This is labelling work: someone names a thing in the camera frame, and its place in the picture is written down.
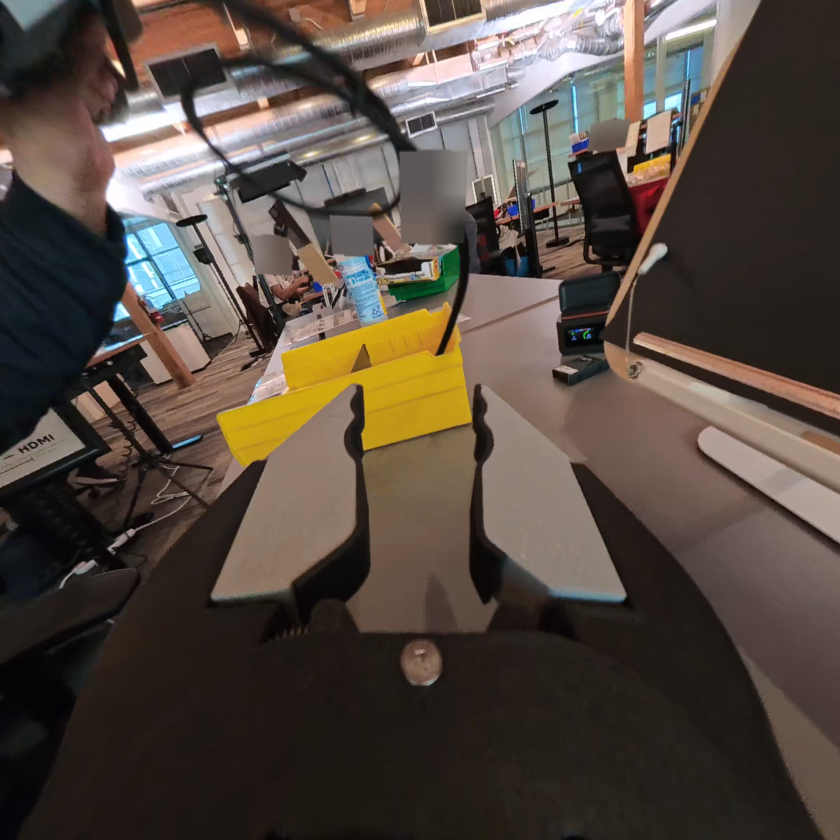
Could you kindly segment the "wooden post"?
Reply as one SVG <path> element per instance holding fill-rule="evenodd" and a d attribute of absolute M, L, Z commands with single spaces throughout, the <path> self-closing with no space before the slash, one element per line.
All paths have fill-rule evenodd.
<path fill-rule="evenodd" d="M 173 382 L 179 389 L 186 389 L 194 385 L 195 377 L 189 370 L 181 355 L 165 336 L 162 328 L 152 320 L 141 303 L 137 291 L 131 283 L 127 283 L 122 294 L 121 303 L 129 314 L 143 339 L 148 341 L 152 351 L 163 364 Z"/>

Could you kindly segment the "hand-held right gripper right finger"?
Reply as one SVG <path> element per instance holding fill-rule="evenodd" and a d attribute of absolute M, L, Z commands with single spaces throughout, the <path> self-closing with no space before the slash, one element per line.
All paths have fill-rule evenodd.
<path fill-rule="evenodd" d="M 569 456 L 485 385 L 473 415 L 469 574 L 481 602 L 625 603 Z"/>

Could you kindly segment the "black padded office chair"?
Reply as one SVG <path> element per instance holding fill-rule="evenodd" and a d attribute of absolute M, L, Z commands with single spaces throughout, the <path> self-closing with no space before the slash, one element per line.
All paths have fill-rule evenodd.
<path fill-rule="evenodd" d="M 4 607 L 1 666 L 39 655 L 120 614 L 140 580 L 132 568 L 103 572 Z"/>

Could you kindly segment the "white framed sign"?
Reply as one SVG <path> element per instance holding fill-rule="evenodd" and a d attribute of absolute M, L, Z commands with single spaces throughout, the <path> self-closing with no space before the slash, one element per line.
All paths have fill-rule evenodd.
<path fill-rule="evenodd" d="M 109 445 L 69 402 L 50 409 L 29 437 L 19 441 L 1 460 L 1 502 L 26 490 L 65 478 L 87 462 L 107 454 Z"/>

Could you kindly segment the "black battery charger case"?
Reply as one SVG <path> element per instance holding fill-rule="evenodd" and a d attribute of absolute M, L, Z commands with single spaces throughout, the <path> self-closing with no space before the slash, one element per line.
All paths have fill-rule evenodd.
<path fill-rule="evenodd" d="M 563 355 L 602 352 L 607 315 L 622 279 L 618 272 L 603 271 L 560 282 L 556 330 Z"/>

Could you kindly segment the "person's left hand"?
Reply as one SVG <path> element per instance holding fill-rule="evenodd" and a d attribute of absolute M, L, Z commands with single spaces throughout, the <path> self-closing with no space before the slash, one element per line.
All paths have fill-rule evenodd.
<path fill-rule="evenodd" d="M 121 81 L 98 16 L 69 37 L 66 75 L 2 101 L 2 141 L 18 178 L 35 193 L 104 235 L 107 190 L 114 173 L 109 142 L 100 129 L 117 101 Z"/>

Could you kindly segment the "silver ventilation duct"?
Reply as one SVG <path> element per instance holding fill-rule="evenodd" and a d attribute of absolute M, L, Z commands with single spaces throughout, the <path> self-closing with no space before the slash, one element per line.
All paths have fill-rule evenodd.
<path fill-rule="evenodd" d="M 465 54 L 367 80 L 398 124 L 439 113 L 467 101 L 483 102 L 515 88 L 526 67 L 555 61 L 567 53 L 609 56 L 621 50 L 624 2 L 493 2 L 490 16 L 474 22 L 426 26 L 418 7 L 362 26 L 326 33 L 316 41 L 354 69 L 374 69 L 409 57 L 429 56 L 451 46 L 475 44 Z M 206 128 L 218 158 L 196 133 L 148 143 L 116 156 L 118 171 L 145 196 L 187 188 L 214 179 L 225 163 L 245 167 L 295 154 L 304 165 L 330 143 L 367 123 L 337 96 L 320 93 L 282 106 L 261 109 Z"/>

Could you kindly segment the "white blue wipes canister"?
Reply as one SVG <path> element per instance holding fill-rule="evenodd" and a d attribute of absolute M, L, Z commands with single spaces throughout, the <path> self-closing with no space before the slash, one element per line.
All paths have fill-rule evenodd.
<path fill-rule="evenodd" d="M 336 261 L 360 325 L 369 327 L 386 321 L 388 314 L 377 275 L 367 256 L 341 255 Z"/>

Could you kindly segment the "wooden book stand white base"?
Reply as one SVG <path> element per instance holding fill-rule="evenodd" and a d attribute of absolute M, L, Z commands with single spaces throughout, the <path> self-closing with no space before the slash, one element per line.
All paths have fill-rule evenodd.
<path fill-rule="evenodd" d="M 760 2 L 605 328 L 612 371 L 838 542 L 838 2 Z"/>

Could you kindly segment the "green-ended black HDMI cable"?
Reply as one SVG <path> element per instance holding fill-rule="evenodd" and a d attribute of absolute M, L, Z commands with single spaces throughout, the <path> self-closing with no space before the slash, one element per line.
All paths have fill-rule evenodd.
<path fill-rule="evenodd" d="M 227 2 L 198 3 L 207 7 L 221 8 Z M 244 19 L 246 23 L 277 35 L 288 44 L 299 47 L 304 53 L 303 60 L 288 64 L 256 52 L 252 56 L 234 60 L 231 67 L 244 63 L 247 69 L 251 66 L 259 67 L 278 79 L 288 78 L 307 82 L 310 86 L 338 98 L 349 107 L 353 115 L 361 116 L 372 127 L 378 129 L 396 152 L 407 154 L 417 151 L 413 142 L 399 128 L 391 110 L 368 86 L 359 72 L 345 64 L 341 58 L 315 45 L 304 34 L 279 21 L 262 6 L 251 2 L 229 3 L 236 15 Z M 240 164 L 229 160 L 221 146 L 209 139 L 204 121 L 196 113 L 194 87 L 192 82 L 187 82 L 181 93 L 181 105 L 186 120 L 205 146 L 222 162 L 225 174 L 233 173 L 248 184 L 251 183 L 253 181 L 251 175 Z M 448 316 L 436 355 L 441 355 L 448 349 L 469 287 L 469 255 L 465 255 L 459 247 L 458 260 L 458 283 L 455 288 L 455 298 L 451 304 L 452 311 Z"/>

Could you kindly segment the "green plastic box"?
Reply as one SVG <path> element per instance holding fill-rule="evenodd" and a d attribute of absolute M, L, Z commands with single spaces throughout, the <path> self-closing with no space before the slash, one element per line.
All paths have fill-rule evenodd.
<path fill-rule="evenodd" d="M 446 292 L 459 279 L 457 245 L 415 245 L 375 266 L 381 286 L 397 301 Z"/>

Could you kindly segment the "red storage bin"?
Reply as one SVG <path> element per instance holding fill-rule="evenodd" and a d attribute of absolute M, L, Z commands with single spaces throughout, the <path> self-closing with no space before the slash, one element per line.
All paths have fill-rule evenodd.
<path fill-rule="evenodd" d="M 637 231 L 641 236 L 653 218 L 659 200 L 669 183 L 669 175 L 639 183 L 628 184 L 627 188 L 635 208 Z"/>

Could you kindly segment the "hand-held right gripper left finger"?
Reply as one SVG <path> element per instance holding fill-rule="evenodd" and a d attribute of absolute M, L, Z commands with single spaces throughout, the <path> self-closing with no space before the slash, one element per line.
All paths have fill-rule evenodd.
<path fill-rule="evenodd" d="M 347 602 L 371 569 L 364 392 L 351 384 L 266 459 L 211 603 Z"/>

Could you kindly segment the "yellow plastic bin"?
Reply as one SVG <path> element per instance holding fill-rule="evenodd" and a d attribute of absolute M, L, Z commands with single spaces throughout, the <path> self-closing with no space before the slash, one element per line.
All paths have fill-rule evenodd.
<path fill-rule="evenodd" d="M 436 354 L 451 314 L 445 303 L 283 353 L 286 392 L 217 415 L 231 455 L 243 467 L 266 458 L 351 385 L 366 451 L 469 424 L 458 328 Z"/>

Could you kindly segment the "printed paper sheet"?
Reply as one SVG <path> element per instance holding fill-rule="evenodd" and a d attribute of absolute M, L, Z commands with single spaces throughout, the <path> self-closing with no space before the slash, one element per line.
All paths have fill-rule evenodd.
<path fill-rule="evenodd" d="M 278 339 L 278 345 L 288 345 L 308 340 L 309 338 L 317 338 L 322 333 L 327 333 L 330 330 L 357 322 L 358 317 L 352 310 L 310 312 L 300 317 L 287 320 Z"/>

